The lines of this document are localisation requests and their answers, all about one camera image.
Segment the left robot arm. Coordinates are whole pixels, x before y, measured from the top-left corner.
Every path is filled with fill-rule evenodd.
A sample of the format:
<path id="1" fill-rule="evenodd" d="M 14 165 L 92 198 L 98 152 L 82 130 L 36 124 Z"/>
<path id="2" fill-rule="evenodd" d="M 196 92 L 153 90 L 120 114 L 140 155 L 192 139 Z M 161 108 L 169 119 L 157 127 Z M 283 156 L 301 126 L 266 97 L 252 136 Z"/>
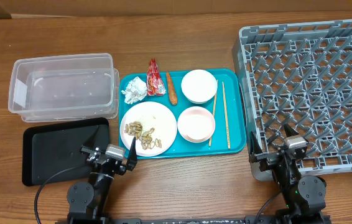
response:
<path id="1" fill-rule="evenodd" d="M 80 151 L 87 155 L 86 164 L 91 166 L 91 172 L 86 182 L 73 184 L 67 192 L 70 206 L 67 223 L 111 223 L 104 215 L 104 208 L 114 176 L 132 171 L 137 164 L 136 138 L 132 139 L 124 164 L 124 148 L 112 144 L 104 149 L 95 146 L 98 133 L 96 130 L 81 145 Z"/>

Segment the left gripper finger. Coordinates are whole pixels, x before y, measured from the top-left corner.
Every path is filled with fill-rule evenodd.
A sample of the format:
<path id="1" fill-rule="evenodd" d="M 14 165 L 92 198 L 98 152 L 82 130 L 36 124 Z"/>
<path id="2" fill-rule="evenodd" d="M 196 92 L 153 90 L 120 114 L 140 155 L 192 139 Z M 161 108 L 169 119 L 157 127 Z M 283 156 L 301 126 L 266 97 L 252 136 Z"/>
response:
<path id="1" fill-rule="evenodd" d="M 133 171 L 137 165 L 137 153 L 136 153 L 136 137 L 133 137 L 131 147 L 129 149 L 129 155 L 127 158 L 126 169 Z"/>
<path id="2" fill-rule="evenodd" d="M 82 144 L 83 148 L 93 149 L 100 127 L 98 126 L 93 134 Z"/>

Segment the white bowl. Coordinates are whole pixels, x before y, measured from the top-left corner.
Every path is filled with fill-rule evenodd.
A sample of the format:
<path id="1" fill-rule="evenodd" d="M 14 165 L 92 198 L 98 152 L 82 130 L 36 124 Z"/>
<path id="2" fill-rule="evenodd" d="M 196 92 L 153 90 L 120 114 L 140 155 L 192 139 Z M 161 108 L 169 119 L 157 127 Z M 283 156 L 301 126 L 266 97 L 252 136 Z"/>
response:
<path id="1" fill-rule="evenodd" d="M 192 103 L 204 104 L 217 92 L 216 78 L 206 70 L 189 71 L 181 82 L 182 93 Z"/>

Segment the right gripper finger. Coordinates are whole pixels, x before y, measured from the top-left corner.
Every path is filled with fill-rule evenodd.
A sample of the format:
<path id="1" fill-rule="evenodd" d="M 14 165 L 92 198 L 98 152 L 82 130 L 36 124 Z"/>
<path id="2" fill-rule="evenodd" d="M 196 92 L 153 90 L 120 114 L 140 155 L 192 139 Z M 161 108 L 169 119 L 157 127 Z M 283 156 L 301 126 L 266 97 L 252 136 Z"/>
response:
<path id="1" fill-rule="evenodd" d="M 284 131 L 287 137 L 298 136 L 299 133 L 294 130 L 289 124 L 284 124 Z"/>
<path id="2" fill-rule="evenodd" d="M 250 132 L 249 137 L 251 141 L 249 145 L 249 161 L 257 162 L 257 157 L 262 154 L 262 149 L 259 145 L 256 135 L 252 131 Z"/>

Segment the red snack wrapper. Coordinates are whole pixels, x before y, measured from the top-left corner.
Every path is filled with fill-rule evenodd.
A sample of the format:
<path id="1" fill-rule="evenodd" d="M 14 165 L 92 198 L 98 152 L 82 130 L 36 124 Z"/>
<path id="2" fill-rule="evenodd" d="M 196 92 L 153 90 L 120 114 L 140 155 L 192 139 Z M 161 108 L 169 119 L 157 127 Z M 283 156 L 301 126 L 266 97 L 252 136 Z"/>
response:
<path id="1" fill-rule="evenodd" d="M 146 84 L 148 96 L 164 96 L 166 94 L 165 85 L 154 58 L 149 62 L 149 68 L 146 74 Z"/>

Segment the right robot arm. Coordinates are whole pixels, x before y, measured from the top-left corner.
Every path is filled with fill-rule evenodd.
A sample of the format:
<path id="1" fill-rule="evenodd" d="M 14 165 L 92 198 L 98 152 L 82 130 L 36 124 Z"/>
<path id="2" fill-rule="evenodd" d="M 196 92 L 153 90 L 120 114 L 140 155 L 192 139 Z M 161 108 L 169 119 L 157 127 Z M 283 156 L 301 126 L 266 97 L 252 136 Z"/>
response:
<path id="1" fill-rule="evenodd" d="M 276 152 L 265 154 L 254 133 L 249 134 L 249 161 L 258 163 L 261 172 L 271 171 L 279 191 L 258 211 L 254 223 L 330 223 L 323 216 L 326 207 L 327 183 L 319 176 L 303 176 L 297 161 L 306 157 L 308 141 L 288 124 L 284 125 L 286 138 L 284 145 Z M 277 210 L 274 215 L 263 216 L 264 209 L 278 196 L 282 195 L 286 208 Z"/>

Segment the pink bowl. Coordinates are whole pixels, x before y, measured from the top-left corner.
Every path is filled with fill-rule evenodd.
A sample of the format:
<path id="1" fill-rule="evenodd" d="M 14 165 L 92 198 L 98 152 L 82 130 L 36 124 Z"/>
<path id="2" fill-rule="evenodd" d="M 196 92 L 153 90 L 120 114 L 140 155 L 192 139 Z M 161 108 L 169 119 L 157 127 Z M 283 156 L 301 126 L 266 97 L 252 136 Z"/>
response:
<path id="1" fill-rule="evenodd" d="M 215 128 L 216 122 L 212 113 L 200 106 L 185 109 L 177 120 L 179 134 L 189 142 L 200 143 L 209 140 Z"/>

